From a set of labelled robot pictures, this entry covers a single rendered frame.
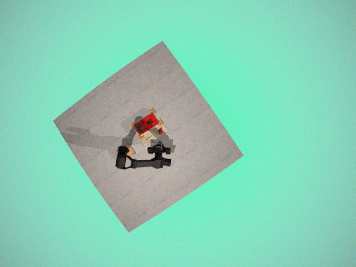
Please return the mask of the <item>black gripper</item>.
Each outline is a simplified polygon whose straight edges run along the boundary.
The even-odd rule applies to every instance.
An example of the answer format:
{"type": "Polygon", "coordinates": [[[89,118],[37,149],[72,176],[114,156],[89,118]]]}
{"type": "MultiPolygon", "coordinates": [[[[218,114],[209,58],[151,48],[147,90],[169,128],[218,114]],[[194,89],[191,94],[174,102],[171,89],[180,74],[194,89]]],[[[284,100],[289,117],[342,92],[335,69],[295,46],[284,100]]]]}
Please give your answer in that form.
{"type": "MultiPolygon", "coordinates": [[[[148,148],[147,148],[147,152],[148,152],[148,154],[153,154],[153,153],[155,153],[155,152],[152,150],[152,147],[148,147],[148,148]]],[[[166,147],[164,147],[164,145],[163,145],[163,143],[162,143],[162,153],[171,154],[171,148],[166,148],[166,147]]],[[[161,156],[161,157],[162,157],[162,153],[161,153],[161,154],[157,153],[157,154],[155,154],[155,156],[161,156]]]]}

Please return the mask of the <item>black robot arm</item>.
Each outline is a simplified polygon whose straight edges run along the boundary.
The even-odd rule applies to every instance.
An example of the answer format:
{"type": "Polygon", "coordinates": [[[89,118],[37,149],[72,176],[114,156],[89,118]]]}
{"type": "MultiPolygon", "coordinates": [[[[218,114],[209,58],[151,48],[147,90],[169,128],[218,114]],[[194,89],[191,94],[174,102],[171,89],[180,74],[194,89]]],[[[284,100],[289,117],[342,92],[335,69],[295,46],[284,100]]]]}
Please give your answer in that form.
{"type": "MultiPolygon", "coordinates": [[[[154,145],[152,147],[152,150],[155,152],[155,154],[162,153],[161,145],[157,145],[157,144],[154,145]]],[[[155,156],[151,160],[137,160],[137,159],[133,159],[129,155],[127,155],[128,152],[129,152],[129,150],[126,148],[126,146],[118,147],[117,159],[116,159],[116,165],[115,165],[117,168],[126,170],[129,168],[135,169],[135,168],[139,168],[139,167],[152,166],[152,167],[158,169],[158,168],[163,168],[163,166],[171,165],[171,159],[166,159],[161,156],[155,156]],[[129,166],[127,168],[125,167],[126,157],[131,161],[131,166],[129,166]]]]}

